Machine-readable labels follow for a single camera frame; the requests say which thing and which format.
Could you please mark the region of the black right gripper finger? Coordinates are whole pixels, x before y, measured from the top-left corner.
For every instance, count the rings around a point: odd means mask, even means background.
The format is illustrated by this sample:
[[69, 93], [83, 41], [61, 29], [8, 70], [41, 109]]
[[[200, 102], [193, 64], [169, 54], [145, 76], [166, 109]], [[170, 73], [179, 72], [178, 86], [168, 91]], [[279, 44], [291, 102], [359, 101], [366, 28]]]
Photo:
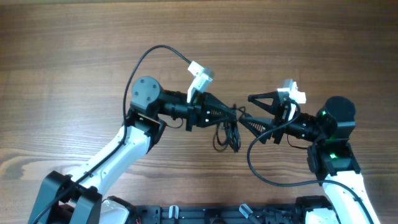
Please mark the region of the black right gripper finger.
[[255, 104], [270, 114], [276, 114], [280, 105], [279, 94], [277, 91], [249, 95], [248, 102]]
[[270, 118], [255, 118], [244, 116], [239, 118], [239, 122], [247, 128], [256, 138], [262, 133], [274, 128], [274, 121]]

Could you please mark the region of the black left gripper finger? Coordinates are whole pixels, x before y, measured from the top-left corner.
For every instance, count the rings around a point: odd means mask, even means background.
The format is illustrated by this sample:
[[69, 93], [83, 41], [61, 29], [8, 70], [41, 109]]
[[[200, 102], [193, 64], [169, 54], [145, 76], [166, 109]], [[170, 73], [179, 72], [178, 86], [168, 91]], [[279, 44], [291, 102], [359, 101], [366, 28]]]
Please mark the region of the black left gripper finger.
[[200, 128], [209, 127], [223, 122], [235, 121], [235, 113], [224, 113], [219, 111], [206, 111], [200, 115], [198, 126]]
[[222, 101], [220, 101], [216, 96], [211, 93], [206, 93], [205, 96], [205, 110], [208, 114], [215, 116], [235, 116], [235, 110], [226, 106]]

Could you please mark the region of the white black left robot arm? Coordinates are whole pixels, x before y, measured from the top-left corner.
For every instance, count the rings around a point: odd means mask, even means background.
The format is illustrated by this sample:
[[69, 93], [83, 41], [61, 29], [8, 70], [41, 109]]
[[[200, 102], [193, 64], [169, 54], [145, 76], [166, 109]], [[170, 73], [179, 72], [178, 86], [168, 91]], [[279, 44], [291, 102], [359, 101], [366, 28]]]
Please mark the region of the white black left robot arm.
[[123, 108], [123, 125], [90, 160], [63, 175], [53, 171], [41, 183], [29, 223], [128, 223], [139, 218], [132, 205], [104, 195], [120, 176], [160, 140], [166, 122], [159, 115], [205, 128], [235, 121], [236, 113], [211, 93], [165, 90], [152, 77], [131, 86], [130, 107]]

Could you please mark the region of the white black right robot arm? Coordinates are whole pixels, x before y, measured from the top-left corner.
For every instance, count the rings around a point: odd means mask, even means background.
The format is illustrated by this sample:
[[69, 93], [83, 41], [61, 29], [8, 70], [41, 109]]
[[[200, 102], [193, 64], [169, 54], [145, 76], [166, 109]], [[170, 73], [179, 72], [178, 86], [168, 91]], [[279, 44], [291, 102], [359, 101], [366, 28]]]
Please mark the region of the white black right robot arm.
[[239, 119], [255, 141], [280, 143], [284, 135], [309, 141], [306, 148], [309, 169], [314, 181], [323, 187], [340, 223], [379, 223], [371, 205], [361, 168], [349, 144], [356, 123], [354, 104], [342, 96], [332, 96], [315, 116], [303, 113], [304, 92], [277, 90], [250, 95], [248, 100], [274, 115], [255, 118], [245, 114]]

